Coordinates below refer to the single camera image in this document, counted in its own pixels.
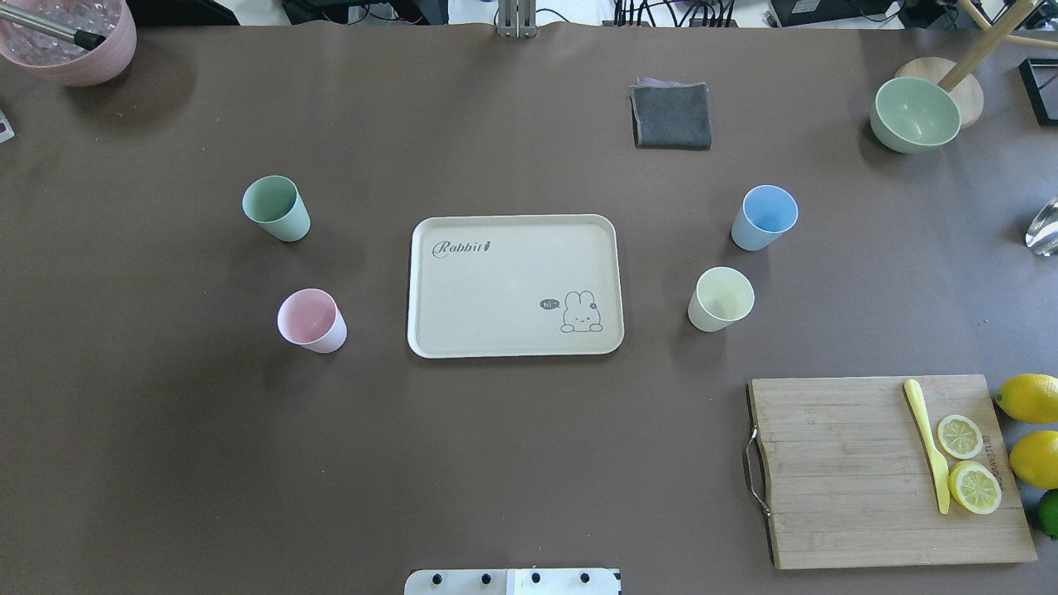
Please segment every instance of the gray towel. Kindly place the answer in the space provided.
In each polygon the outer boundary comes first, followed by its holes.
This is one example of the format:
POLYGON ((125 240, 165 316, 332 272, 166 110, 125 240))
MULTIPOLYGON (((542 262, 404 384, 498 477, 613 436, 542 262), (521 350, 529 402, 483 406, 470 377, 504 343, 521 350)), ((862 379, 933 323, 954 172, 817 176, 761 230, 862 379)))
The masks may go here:
POLYGON ((709 89, 705 83, 683 85, 644 78, 631 89, 637 146, 692 149, 712 146, 709 89))

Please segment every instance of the knife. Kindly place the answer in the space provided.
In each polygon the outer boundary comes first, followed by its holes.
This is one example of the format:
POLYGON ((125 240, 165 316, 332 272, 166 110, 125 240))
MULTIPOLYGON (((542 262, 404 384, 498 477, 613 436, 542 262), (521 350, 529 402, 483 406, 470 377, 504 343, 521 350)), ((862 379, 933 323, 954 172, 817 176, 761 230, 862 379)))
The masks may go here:
POLYGON ((933 487, 936 489, 936 507, 942 515, 947 515, 948 505, 951 504, 951 492, 948 490, 948 461, 933 444, 933 431, 929 426, 929 413, 926 411, 923 387, 917 380, 911 378, 904 383, 904 392, 908 396, 908 404, 911 405, 911 413, 915 416, 915 425, 918 426, 918 433, 926 447, 929 470, 933 475, 933 487))

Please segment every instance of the pink cup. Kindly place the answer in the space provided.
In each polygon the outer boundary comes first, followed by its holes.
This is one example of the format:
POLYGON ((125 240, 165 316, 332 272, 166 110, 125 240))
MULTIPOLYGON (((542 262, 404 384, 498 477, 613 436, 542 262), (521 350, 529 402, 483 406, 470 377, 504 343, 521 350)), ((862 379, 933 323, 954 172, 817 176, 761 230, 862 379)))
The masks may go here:
POLYGON ((279 306, 279 333, 295 345, 317 354, 329 354, 345 343, 345 319, 326 291, 295 291, 279 306))

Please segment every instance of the wooden pole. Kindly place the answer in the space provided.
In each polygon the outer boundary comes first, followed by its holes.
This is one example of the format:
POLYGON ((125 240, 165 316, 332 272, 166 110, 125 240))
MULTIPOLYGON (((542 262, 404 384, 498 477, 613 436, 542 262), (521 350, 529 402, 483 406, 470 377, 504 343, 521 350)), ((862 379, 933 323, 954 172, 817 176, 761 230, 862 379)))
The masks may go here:
POLYGON ((955 65, 955 68, 951 69, 951 72, 946 74, 937 85, 950 93, 955 85, 962 83, 967 74, 978 68, 981 60, 988 57, 988 54, 992 53, 1000 43, 1010 37, 1010 32, 1021 24, 1021 21, 1025 20, 1039 3, 1040 0, 1018 0, 1015 2, 996 21, 995 25, 985 31, 981 41, 978 41, 978 44, 971 48, 966 56, 955 65))
MULTIPOLYGON (((981 31, 988 31, 991 29, 991 24, 985 19, 981 11, 974 6, 970 0, 959 0, 959 5, 963 7, 963 11, 973 19, 973 22, 978 23, 981 31)), ((1051 41, 1050 39, 1036 39, 1034 37, 1021 37, 1018 35, 1010 35, 1005 39, 1011 43, 1020 43, 1022 46, 1033 46, 1035 48, 1046 48, 1047 50, 1058 50, 1058 41, 1051 41)))

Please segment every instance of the pink bowl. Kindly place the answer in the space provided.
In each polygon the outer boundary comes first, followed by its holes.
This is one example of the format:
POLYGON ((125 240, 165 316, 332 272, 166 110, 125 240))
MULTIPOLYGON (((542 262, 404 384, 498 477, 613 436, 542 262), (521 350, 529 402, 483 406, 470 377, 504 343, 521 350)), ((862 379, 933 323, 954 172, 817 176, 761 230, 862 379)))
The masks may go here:
MULTIPOLYGON (((42 0, 7 0, 7 2, 14 6, 36 11, 42 0)), ((40 78, 68 87, 88 87, 110 80, 125 70, 125 67, 132 61, 132 54, 135 53, 135 23, 125 0, 122 0, 122 15, 117 18, 117 25, 107 36, 106 41, 79 58, 54 66, 28 65, 15 57, 6 43, 10 26, 11 24, 6 22, 0 26, 0 54, 40 78)))

